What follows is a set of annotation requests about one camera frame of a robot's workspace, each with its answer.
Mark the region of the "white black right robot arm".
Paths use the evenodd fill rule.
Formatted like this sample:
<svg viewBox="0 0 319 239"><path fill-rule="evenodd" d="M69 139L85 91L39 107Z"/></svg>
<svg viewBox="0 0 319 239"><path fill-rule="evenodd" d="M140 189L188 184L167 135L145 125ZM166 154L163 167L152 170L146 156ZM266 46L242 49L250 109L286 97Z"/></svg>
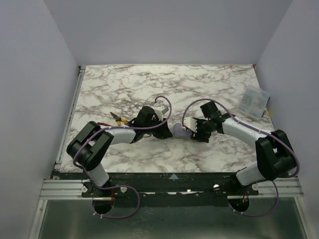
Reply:
<svg viewBox="0 0 319 239"><path fill-rule="evenodd" d="M256 151L257 162L235 174L242 186L259 181L273 181L287 177L292 169L300 169L286 133L282 130L266 131L238 119L230 111L222 114L219 102L206 99L201 105L204 118L182 118L182 127L191 131L190 138L199 142L209 142L213 132L232 136Z"/></svg>

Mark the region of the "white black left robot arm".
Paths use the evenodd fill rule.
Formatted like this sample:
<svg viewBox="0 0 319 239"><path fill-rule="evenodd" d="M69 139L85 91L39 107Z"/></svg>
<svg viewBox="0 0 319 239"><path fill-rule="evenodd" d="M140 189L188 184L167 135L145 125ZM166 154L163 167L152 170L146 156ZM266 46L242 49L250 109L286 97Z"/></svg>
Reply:
<svg viewBox="0 0 319 239"><path fill-rule="evenodd" d="M145 134L158 139L171 138L164 114L168 107L143 106L137 117L123 126L105 127L88 122L67 146L66 152L74 164L97 185L104 186L110 179L101 161L109 146L121 143L135 143Z"/></svg>

